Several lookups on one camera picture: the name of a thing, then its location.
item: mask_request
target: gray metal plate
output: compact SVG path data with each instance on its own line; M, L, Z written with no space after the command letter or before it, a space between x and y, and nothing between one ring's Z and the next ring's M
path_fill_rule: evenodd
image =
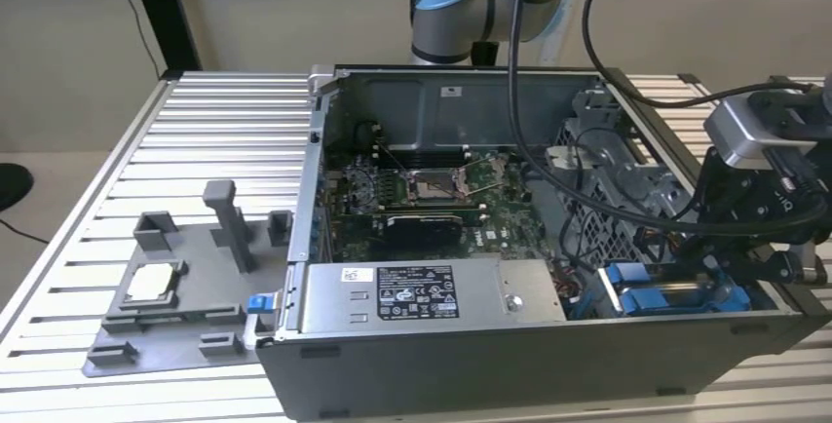
M126 315L135 315L135 310L124 310L122 305L136 268L143 264L167 260L186 264L186 272L176 281L176 307L143 309L142 312L162 314L166 318L176 320L144 325L139 330L123 332L110 332L102 328L91 351L96 347L112 346L127 341L138 353L130 361L118 365L99 366L87 360L83 366L86 376L258 363L254 353L258 317L248 317L247 329L246 303L252 294L275 292L284 287L287 246L279 248L271 246L266 221L248 222L247 225L251 233L248 247L258 267L246 274L240 274L236 270L230 249L218 248L214 243L211 230L220 227L219 223L184 225L179 232L167 234L172 251L164 259L148 257L142 248L136 248L104 319L112 321ZM211 320L202 319L204 311L224 314L220 321L214 321L222 324L212 324ZM238 349L234 352L219 353L215 348L215 353L204 355L199 349L200 336L228 333L239 340Z

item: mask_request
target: metal bracket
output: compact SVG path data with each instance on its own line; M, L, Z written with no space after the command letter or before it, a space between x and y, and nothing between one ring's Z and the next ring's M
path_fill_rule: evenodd
M332 64L315 64L310 72L308 87L310 95L320 96L336 87L336 67Z

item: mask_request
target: barcode sticker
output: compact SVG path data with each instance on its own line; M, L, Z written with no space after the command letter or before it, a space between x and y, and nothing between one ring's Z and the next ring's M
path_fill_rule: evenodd
M340 280L343 282L372 282L375 270L366 267L344 267L340 270Z

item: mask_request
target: sticker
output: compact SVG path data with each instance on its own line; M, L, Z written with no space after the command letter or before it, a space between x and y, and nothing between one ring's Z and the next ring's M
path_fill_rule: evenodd
M340 270L340 280L343 282L372 282L375 270L367 267L344 267Z
M379 317L384 321L459 318L459 294L450 265L378 270Z
M463 96L463 88L462 87L442 87L440 96L443 98L455 98Z

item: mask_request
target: black stand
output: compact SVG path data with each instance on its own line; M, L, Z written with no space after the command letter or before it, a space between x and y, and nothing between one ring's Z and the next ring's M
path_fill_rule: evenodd
M27 196L34 184L35 178L26 167L0 163L0 212Z

